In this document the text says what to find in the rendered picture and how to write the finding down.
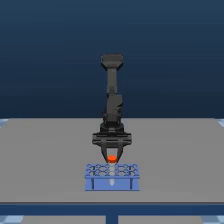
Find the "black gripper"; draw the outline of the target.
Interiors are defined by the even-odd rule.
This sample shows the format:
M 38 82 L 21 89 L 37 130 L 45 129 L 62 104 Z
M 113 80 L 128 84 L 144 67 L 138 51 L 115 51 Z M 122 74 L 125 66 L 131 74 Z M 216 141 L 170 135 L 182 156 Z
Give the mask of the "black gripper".
M 101 153 L 106 162 L 108 162 L 107 147 L 117 148 L 116 162 L 119 162 L 124 146 L 132 143 L 132 135 L 125 131 L 122 122 L 102 122 L 100 131 L 92 135 L 92 143 L 101 147 Z

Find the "clear tube with orange cap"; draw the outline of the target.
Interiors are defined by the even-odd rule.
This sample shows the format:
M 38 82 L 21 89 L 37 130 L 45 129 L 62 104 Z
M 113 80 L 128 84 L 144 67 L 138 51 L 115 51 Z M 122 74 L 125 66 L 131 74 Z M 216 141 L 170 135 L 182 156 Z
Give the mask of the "clear tube with orange cap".
M 115 184 L 114 176 L 115 176 L 115 170 L 116 170 L 116 156 L 113 154 L 110 154 L 108 156 L 108 168 L 109 168 L 109 176 L 110 176 L 109 184 L 113 186 Z

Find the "blue tube rack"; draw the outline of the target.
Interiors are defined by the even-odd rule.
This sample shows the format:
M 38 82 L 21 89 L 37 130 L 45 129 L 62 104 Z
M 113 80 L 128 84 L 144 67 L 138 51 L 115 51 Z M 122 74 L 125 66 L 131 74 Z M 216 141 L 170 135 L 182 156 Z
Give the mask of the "blue tube rack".
M 137 164 L 87 164 L 86 191 L 138 191 L 140 173 Z

